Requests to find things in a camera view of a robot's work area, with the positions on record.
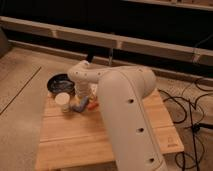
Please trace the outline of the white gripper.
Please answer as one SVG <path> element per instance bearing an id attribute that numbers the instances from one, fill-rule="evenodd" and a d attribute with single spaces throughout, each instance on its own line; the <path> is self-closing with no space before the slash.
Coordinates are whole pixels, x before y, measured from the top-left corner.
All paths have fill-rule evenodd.
<path id="1" fill-rule="evenodd" d="M 74 105 L 72 110 L 81 113 L 85 110 L 89 103 L 89 98 L 91 98 L 92 90 L 88 82 L 77 82 L 75 85 L 75 98 L 79 105 Z"/>

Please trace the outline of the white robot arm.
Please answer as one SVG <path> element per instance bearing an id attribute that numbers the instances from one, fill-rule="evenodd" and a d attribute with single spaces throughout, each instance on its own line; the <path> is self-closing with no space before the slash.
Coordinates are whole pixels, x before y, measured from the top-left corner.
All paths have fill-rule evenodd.
<path id="1" fill-rule="evenodd" d="M 97 85 L 100 113 L 119 171 L 168 171 L 142 99 L 156 87 L 156 76 L 144 66 L 92 69 L 86 60 L 68 70 L 80 89 Z"/>

